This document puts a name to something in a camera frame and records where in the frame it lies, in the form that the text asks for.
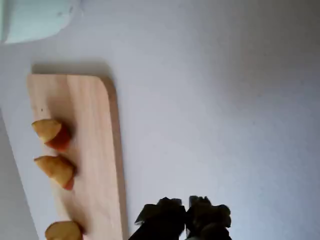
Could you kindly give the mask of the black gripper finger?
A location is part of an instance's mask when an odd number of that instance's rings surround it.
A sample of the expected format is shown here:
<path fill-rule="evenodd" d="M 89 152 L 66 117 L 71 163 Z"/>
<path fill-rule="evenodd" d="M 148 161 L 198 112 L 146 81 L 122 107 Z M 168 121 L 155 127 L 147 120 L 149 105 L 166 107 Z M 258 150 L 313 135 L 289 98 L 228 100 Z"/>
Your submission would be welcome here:
<path fill-rule="evenodd" d="M 192 195 L 186 212 L 188 240 L 230 240 L 231 210 L 224 204 L 212 205 L 208 197 Z"/>
<path fill-rule="evenodd" d="M 135 225 L 131 240 L 178 240 L 185 230 L 186 209 L 179 198 L 161 198 L 156 204 L 145 204 Z"/>

